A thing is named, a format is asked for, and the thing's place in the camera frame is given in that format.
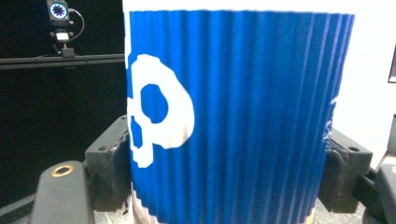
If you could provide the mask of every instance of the blue cup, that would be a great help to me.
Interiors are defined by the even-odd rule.
[[[128,125],[143,206],[163,223],[304,222],[354,17],[133,2]]]

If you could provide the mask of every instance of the screw hole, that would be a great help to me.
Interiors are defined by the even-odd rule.
[[[55,168],[50,174],[53,177],[61,177],[72,173],[74,167],[72,165],[63,165]]]
[[[351,151],[359,151],[359,149],[356,148],[356,147],[348,147],[348,149],[351,150]]]

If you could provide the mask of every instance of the skull eye socket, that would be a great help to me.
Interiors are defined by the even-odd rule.
[[[151,123],[161,123],[168,114],[168,103],[160,90],[154,84],[148,84],[140,92],[142,111],[150,118]]]
[[[131,129],[134,146],[141,148],[143,146],[142,127],[134,120],[134,116],[131,116]]]

